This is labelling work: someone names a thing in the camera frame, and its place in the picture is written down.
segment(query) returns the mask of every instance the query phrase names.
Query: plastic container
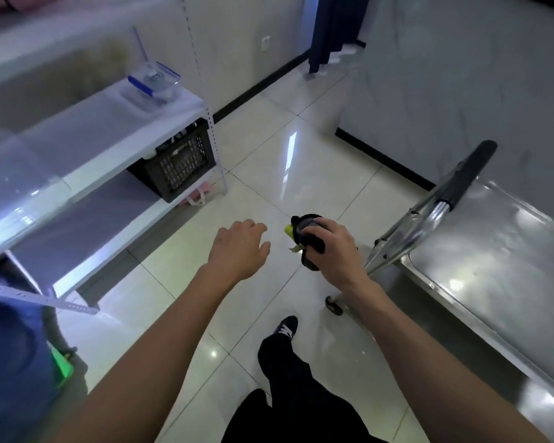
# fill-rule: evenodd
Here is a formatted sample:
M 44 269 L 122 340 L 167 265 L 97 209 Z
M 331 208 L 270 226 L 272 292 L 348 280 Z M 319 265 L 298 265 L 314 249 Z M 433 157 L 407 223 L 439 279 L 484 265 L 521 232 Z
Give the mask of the plastic container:
M 165 102 L 176 99 L 181 87 L 181 75 L 160 62 L 146 62 L 127 80 L 145 95 Z
M 207 129 L 207 121 L 197 120 L 158 146 L 156 156 L 133 163 L 129 172 L 171 203 L 215 166 Z
M 0 253 L 65 208 L 71 190 L 15 135 L 0 130 Z

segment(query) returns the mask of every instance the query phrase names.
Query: electrical outlet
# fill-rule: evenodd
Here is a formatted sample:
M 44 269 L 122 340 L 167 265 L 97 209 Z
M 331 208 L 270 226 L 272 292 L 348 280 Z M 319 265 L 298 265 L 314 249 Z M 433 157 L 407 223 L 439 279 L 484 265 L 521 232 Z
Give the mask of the electrical outlet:
M 263 37 L 260 41 L 260 50 L 262 52 L 267 51 L 271 47 L 271 36 L 268 35 L 266 37 Z

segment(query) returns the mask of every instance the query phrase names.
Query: black plastic crate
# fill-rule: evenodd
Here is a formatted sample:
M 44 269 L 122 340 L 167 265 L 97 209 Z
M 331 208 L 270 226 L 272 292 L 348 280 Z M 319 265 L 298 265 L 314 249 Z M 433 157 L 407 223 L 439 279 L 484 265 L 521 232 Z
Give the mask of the black plastic crate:
M 168 203 L 215 166 L 207 135 L 207 121 L 200 118 L 156 148 L 156 156 L 140 159 L 128 170 Z

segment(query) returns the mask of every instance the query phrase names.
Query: clear plastic box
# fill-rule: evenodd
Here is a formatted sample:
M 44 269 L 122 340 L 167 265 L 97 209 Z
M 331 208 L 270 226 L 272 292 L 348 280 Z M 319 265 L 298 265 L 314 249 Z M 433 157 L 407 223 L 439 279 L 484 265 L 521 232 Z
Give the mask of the clear plastic box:
M 146 62 L 127 79 L 147 96 L 165 102 L 176 99 L 181 87 L 181 75 L 160 62 Z
M 0 253 L 71 200 L 71 189 L 17 136 L 0 129 Z

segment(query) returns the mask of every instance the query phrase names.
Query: tiled floor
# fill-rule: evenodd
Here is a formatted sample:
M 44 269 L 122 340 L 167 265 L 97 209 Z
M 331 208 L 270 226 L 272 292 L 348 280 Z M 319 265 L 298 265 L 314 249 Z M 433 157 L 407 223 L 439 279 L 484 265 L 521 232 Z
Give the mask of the tiled floor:
M 283 233 L 290 215 L 312 212 L 340 220 L 360 245 L 371 246 L 424 194 L 334 136 L 354 52 L 333 56 L 313 76 L 306 62 L 222 120 L 217 134 L 229 192 L 212 195 L 203 208 L 173 211 L 85 286 L 83 297 L 100 299 L 96 316 L 57 315 L 63 339 L 86 366 L 84 394 L 180 295 L 207 259 L 215 231 L 251 217 L 268 225 L 271 255 L 215 314 L 159 440 L 219 442 L 249 392 L 261 386 L 270 393 L 256 353 L 295 313 L 296 352 L 355 406 L 374 436 L 427 441 L 377 344 L 353 320 L 325 309 L 334 289 L 301 267 Z

